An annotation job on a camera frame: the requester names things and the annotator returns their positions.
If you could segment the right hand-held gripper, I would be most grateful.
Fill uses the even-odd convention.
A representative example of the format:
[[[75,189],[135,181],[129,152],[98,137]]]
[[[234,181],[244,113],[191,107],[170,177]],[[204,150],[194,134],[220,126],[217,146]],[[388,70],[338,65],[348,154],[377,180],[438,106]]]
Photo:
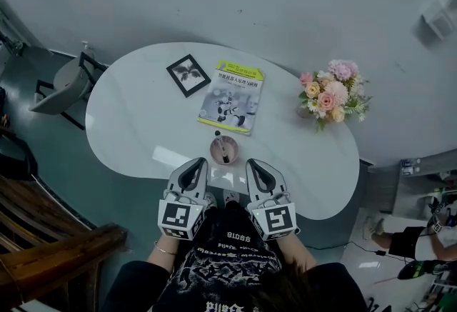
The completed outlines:
[[[246,162],[246,180],[253,201],[248,205],[248,212],[260,238],[272,241],[295,234],[295,203],[290,193],[284,192],[287,186],[282,173],[264,161],[250,158]]]

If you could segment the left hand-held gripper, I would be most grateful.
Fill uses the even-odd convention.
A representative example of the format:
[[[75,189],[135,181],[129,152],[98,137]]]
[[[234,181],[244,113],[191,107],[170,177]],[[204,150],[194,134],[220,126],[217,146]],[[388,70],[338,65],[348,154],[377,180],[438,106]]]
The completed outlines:
[[[207,176],[205,158],[187,161],[171,173],[164,199],[159,201],[158,227],[163,235],[185,241],[195,238],[205,219],[207,201],[181,193],[204,194]]]

